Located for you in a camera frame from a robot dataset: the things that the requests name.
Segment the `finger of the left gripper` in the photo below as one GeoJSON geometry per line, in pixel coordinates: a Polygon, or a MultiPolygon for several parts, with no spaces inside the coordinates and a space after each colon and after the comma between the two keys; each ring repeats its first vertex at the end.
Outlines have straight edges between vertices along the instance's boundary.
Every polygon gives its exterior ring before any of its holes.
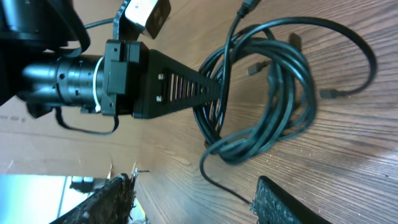
{"type": "Polygon", "coordinates": [[[221,84],[157,51],[150,50],[132,116],[152,119],[217,100],[221,84]]]}

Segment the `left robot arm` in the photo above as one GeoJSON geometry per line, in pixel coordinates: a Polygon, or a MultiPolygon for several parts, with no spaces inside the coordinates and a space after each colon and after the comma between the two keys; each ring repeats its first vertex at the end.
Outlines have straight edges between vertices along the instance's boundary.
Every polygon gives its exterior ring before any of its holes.
{"type": "Polygon", "coordinates": [[[151,119],[218,99],[220,84],[148,49],[168,1],[124,1],[103,55],[88,55],[87,26],[71,1],[1,1],[1,101],[16,96],[39,118],[54,108],[151,119]]]}

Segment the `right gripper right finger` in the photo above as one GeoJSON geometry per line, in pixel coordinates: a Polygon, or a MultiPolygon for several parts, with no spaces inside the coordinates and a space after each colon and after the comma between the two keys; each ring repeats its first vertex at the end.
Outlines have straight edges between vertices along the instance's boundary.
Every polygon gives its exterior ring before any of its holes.
{"type": "Polygon", "coordinates": [[[264,175],[258,178],[251,210],[258,223],[331,224],[264,175]]]}

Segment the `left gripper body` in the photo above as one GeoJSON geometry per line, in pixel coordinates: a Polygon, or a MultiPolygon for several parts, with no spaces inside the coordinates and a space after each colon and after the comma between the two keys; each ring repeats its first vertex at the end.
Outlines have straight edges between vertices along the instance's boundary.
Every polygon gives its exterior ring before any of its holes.
{"type": "Polygon", "coordinates": [[[101,114],[132,114],[149,49],[143,42],[108,40],[105,47],[101,114]]]}

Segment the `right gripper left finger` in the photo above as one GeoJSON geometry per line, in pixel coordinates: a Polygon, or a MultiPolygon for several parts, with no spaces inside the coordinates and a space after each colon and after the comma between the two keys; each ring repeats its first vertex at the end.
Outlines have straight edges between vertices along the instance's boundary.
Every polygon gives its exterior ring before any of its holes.
{"type": "Polygon", "coordinates": [[[136,179],[136,175],[117,175],[51,224],[127,224],[134,207],[136,179]]]}

